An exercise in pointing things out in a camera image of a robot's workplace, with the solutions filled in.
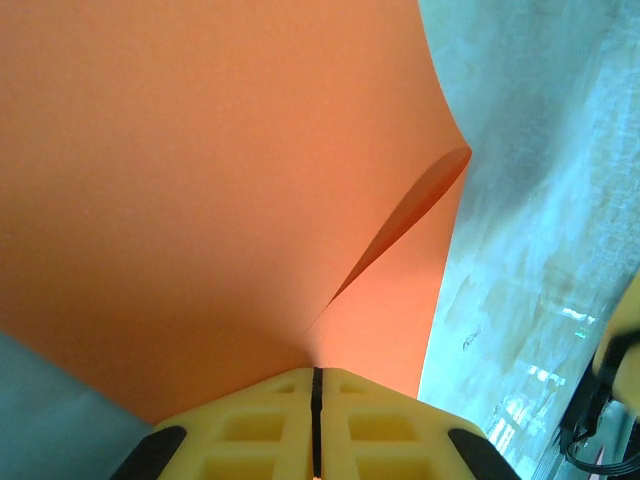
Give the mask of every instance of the gray surface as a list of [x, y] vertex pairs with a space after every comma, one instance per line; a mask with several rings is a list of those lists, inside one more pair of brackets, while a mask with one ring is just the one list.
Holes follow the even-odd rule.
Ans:
[[0, 335], [0, 478], [109, 478], [150, 427]]

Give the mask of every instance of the black cable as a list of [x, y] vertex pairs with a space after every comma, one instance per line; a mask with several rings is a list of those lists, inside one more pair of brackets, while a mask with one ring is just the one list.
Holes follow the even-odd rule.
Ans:
[[567, 449], [566, 458], [574, 467], [582, 470], [583, 472], [593, 473], [596, 475], [626, 475], [640, 470], [640, 453], [634, 455], [627, 460], [620, 463], [611, 463], [609, 465], [594, 465], [592, 463], [586, 463], [578, 460], [575, 457], [575, 450], [579, 446], [578, 444], [582, 440], [576, 440]]

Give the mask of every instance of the rectangular hole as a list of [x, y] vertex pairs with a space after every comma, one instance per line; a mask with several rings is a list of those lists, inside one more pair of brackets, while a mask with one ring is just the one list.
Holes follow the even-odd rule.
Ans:
[[211, 457], [201, 480], [271, 480], [274, 458]]
[[272, 411], [233, 413], [223, 424], [216, 440], [229, 442], [279, 442], [285, 414]]
[[395, 413], [358, 412], [349, 416], [351, 440], [407, 442], [416, 440], [411, 422]]
[[425, 459], [358, 458], [360, 480], [426, 480], [435, 478]]

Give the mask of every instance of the orange sheet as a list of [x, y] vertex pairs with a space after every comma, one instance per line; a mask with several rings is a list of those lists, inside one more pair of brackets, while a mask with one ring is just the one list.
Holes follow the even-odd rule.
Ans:
[[0, 18], [2, 329], [152, 422], [314, 364], [417, 392], [470, 155], [417, 2]]

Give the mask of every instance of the yellow plastic part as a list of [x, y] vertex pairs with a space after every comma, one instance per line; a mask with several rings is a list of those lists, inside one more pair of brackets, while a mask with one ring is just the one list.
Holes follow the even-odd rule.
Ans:
[[340, 369], [327, 369], [323, 479], [474, 480], [447, 433], [473, 424]]
[[[160, 423], [187, 435], [160, 480], [309, 480], [313, 369]], [[447, 433], [471, 423], [340, 369], [324, 370], [322, 478], [473, 480]]]
[[187, 430], [160, 480], [311, 479], [312, 375], [292, 370], [158, 424]]
[[[602, 358], [614, 335], [640, 329], [640, 276], [636, 276], [613, 312], [604, 337], [596, 351], [593, 369], [598, 373]], [[613, 383], [614, 397], [631, 410], [640, 412], [640, 345], [629, 349], [622, 359]]]

